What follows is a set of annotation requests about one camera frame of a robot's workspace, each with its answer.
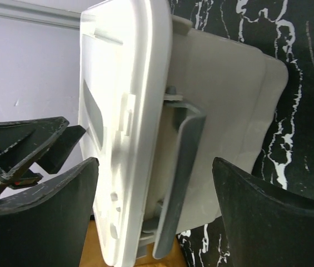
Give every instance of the white trim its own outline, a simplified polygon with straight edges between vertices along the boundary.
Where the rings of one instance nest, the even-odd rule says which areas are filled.
[[[0,16],[73,29],[80,24],[79,13],[13,0],[0,0]]]

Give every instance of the black robotic claw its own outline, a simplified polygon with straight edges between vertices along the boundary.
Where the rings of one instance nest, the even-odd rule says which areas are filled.
[[[42,175],[29,169],[35,162],[49,174],[61,169],[85,133],[81,126],[68,124],[63,117],[0,122],[0,194],[8,186],[36,185]]]

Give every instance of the recessed lid panel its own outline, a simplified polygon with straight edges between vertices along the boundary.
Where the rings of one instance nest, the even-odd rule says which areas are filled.
[[[94,214],[104,260],[133,266],[171,53],[166,0],[110,0],[81,16],[83,157],[100,161]]]

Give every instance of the white plastic lid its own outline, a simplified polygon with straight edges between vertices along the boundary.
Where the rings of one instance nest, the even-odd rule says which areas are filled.
[[[79,123],[99,159],[94,201],[102,254],[133,266],[141,234],[172,44],[166,0],[109,0],[81,16]]]

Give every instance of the wooden floor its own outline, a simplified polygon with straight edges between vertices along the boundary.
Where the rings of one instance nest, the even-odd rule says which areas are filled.
[[[171,253],[162,260],[152,257],[153,245],[148,247],[148,255],[138,259],[135,266],[139,267],[186,267],[179,243],[175,240]],[[97,230],[94,221],[90,221],[80,267],[108,267],[103,261]]]

